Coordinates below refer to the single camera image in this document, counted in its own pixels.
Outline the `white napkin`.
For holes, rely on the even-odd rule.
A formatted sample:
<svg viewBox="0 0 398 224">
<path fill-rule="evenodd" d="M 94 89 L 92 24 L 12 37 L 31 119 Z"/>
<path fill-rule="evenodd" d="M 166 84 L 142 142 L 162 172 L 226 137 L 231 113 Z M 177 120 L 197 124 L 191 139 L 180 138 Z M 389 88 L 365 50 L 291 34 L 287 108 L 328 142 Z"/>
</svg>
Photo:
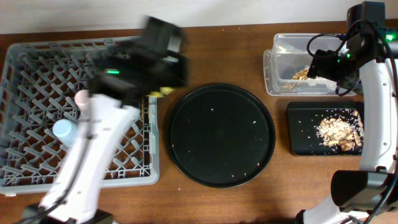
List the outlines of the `white napkin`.
<svg viewBox="0 0 398 224">
<path fill-rule="evenodd" d="M 308 78 L 306 80 L 307 84 L 314 88 L 325 88 L 328 90 L 335 90 L 336 83 L 326 78 L 317 77 L 316 79 Z"/>
</svg>

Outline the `blue cup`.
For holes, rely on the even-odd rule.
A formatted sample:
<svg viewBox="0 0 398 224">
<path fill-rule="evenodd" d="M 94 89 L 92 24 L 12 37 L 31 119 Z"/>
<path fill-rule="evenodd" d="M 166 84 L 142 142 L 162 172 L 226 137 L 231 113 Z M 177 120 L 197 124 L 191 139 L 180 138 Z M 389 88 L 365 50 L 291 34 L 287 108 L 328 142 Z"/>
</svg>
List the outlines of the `blue cup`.
<svg viewBox="0 0 398 224">
<path fill-rule="evenodd" d="M 52 127 L 55 137 L 66 147 L 73 147 L 78 132 L 77 125 L 67 119 L 56 121 Z"/>
</svg>

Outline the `wooden chopstick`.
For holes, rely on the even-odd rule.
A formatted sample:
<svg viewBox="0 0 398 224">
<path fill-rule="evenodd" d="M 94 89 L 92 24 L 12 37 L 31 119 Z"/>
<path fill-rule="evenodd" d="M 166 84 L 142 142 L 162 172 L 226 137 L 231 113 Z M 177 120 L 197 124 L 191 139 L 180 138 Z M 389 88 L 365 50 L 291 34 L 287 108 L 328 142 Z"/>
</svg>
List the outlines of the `wooden chopstick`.
<svg viewBox="0 0 398 224">
<path fill-rule="evenodd" d="M 144 113 L 145 113 L 145 98 L 141 100 L 141 120 L 145 120 Z"/>
</svg>

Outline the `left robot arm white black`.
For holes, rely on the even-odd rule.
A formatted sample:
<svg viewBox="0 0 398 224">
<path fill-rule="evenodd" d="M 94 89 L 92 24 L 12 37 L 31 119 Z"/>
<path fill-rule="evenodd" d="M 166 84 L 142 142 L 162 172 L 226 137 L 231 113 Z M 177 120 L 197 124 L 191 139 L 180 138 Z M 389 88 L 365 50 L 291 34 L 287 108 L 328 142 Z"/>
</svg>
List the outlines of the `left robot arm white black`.
<svg viewBox="0 0 398 224">
<path fill-rule="evenodd" d="M 52 187 L 40 203 L 25 208 L 22 223 L 114 222 L 98 208 L 104 172 L 121 137 L 139 118 L 141 100 L 187 84 L 185 41 L 181 27 L 149 17 L 139 37 L 94 59 L 78 136 Z"/>
</svg>

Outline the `yellow bowl with food scraps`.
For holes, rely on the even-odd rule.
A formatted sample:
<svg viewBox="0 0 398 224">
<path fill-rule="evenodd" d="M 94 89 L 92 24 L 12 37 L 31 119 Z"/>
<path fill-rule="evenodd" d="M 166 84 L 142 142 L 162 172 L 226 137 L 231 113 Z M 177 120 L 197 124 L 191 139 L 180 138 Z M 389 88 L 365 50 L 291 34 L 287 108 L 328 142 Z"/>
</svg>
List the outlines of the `yellow bowl with food scraps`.
<svg viewBox="0 0 398 224">
<path fill-rule="evenodd" d="M 172 87 L 164 86 L 164 87 L 160 87 L 160 89 L 158 91 L 150 92 L 147 96 L 154 97 L 154 98 L 162 98 L 164 96 L 169 95 L 174 90 L 175 89 Z"/>
</svg>

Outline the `pink cup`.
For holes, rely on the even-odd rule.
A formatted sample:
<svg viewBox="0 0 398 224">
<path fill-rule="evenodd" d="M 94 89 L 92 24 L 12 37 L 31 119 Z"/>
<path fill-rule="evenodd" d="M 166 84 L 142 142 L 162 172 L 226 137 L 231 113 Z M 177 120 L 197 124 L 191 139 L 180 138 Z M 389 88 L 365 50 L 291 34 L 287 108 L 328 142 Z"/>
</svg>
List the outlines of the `pink cup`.
<svg viewBox="0 0 398 224">
<path fill-rule="evenodd" d="M 90 108 L 90 96 L 88 90 L 80 90 L 76 92 L 74 101 L 81 112 L 87 113 Z"/>
</svg>

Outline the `gold foil wrapper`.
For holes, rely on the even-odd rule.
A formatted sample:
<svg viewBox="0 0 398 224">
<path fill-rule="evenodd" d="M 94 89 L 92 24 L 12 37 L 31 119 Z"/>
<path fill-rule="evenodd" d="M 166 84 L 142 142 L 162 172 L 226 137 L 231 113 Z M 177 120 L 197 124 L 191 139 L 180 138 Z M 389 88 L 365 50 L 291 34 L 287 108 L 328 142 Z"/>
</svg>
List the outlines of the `gold foil wrapper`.
<svg viewBox="0 0 398 224">
<path fill-rule="evenodd" d="M 286 83 L 285 85 L 282 86 L 282 88 L 284 90 L 290 90 L 292 89 L 294 86 L 300 84 L 302 81 L 307 80 L 307 74 L 308 74 L 309 68 L 305 68 L 299 72 L 297 72 L 292 78 L 291 80 L 295 80 L 295 82 L 289 82 Z"/>
</svg>

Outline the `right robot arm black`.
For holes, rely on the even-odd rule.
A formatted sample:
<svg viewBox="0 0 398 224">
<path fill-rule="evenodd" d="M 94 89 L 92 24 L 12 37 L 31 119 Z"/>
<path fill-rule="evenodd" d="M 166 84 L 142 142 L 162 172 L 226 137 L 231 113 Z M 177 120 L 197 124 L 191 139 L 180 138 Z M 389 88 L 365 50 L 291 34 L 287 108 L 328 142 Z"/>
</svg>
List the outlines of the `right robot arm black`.
<svg viewBox="0 0 398 224">
<path fill-rule="evenodd" d="M 310 78 L 336 82 L 364 98 L 364 144 L 358 170 L 339 170 L 331 194 L 302 210 L 297 223 L 369 223 L 397 210 L 397 30 L 385 25 L 385 5 L 348 9 L 336 50 L 312 53 Z"/>
</svg>

